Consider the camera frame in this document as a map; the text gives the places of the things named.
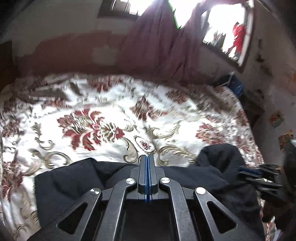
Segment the black garment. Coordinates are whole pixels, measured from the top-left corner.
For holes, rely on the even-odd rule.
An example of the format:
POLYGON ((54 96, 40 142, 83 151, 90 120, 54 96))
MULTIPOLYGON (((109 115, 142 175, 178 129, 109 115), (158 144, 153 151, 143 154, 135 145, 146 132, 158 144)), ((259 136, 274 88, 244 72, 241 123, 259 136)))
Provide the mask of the black garment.
MULTIPOLYGON (((206 146, 196 161, 187 167, 162 169, 183 187, 205 188, 253 230, 258 240, 264 240, 255 188, 237 179, 239 167, 245 164, 239 150, 230 144, 206 146)), ((45 227, 91 188, 106 190, 128 178, 135 167, 87 158, 37 175, 35 197, 40 226, 45 227)))

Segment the blue bag by bed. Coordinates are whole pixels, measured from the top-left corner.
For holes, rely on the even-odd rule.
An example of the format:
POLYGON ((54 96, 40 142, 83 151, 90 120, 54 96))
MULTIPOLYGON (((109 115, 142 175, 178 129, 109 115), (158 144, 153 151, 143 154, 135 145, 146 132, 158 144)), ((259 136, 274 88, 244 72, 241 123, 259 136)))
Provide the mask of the blue bag by bed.
POLYGON ((243 94, 243 83, 237 78, 235 73, 230 73, 222 76, 216 84, 217 87, 228 87, 236 97, 240 98, 243 94))

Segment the floral white red bedspread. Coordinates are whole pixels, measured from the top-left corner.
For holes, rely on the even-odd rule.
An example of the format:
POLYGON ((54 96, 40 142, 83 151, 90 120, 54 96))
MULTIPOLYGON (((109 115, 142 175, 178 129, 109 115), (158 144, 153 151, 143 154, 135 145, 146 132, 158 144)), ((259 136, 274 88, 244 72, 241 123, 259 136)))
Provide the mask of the floral white red bedspread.
POLYGON ((158 84, 126 75, 17 79, 1 91, 1 221, 15 240, 40 229, 34 178, 85 158, 186 167, 208 145, 263 157, 226 87, 158 84))

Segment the right pink curtain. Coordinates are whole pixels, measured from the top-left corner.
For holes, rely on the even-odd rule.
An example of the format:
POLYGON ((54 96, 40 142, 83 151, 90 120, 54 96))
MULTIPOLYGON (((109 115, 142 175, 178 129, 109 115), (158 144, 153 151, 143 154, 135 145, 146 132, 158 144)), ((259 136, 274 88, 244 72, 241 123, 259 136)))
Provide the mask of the right pink curtain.
POLYGON ((210 9, 212 3, 213 1, 202 1, 196 4, 189 20, 177 31, 169 59, 172 78, 191 80, 198 75, 200 48, 205 35, 201 16, 210 9))

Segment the pink curtain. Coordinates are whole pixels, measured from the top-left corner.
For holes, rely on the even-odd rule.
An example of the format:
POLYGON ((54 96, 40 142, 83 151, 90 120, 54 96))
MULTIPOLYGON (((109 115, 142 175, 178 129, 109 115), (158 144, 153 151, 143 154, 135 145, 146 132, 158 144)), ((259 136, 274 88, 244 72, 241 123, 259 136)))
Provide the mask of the pink curtain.
POLYGON ((189 20, 177 31, 169 59, 172 78, 191 80, 198 75, 200 48, 205 35, 201 16, 210 9, 212 3, 213 1, 202 1, 196 4, 189 20))
POLYGON ((118 56, 118 67, 128 74, 160 74, 177 32, 168 1, 154 1, 126 35, 118 56))

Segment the red garment outside window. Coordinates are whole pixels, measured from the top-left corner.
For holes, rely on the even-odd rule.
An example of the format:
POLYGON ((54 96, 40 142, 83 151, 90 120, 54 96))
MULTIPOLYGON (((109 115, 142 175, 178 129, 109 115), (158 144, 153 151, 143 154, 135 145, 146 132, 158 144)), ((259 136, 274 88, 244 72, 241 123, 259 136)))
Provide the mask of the red garment outside window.
POLYGON ((238 59, 242 52, 244 38, 246 35, 246 27, 245 25, 236 22, 232 32, 234 35, 234 41, 233 45, 229 48, 228 52, 230 53, 235 48, 234 57, 238 59))

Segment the left pink curtain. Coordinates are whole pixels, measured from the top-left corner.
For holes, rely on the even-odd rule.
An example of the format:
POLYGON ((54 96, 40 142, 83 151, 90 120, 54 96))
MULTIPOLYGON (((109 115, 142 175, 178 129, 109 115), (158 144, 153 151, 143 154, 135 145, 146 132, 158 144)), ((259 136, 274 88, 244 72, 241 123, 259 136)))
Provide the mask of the left pink curtain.
POLYGON ((168 1, 154 1, 126 35, 118 56, 118 67, 128 74, 160 74, 177 32, 168 1))

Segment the window with dark frame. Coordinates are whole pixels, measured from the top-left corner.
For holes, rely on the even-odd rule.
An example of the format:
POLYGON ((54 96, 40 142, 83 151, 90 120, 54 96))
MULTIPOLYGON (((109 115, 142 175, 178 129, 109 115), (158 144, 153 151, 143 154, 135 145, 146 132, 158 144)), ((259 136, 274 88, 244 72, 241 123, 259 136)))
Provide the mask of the window with dark frame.
MULTIPOLYGON (((151 4, 152 1, 102 1, 98 16, 135 20, 151 4)), ((201 26, 205 27, 203 46, 242 72, 253 37, 253 25, 254 1, 236 1, 234 4, 216 3, 201 16, 201 26), (232 31, 236 22, 246 27, 244 44, 238 59, 234 57, 235 48, 230 53, 228 52, 233 45, 232 31)))

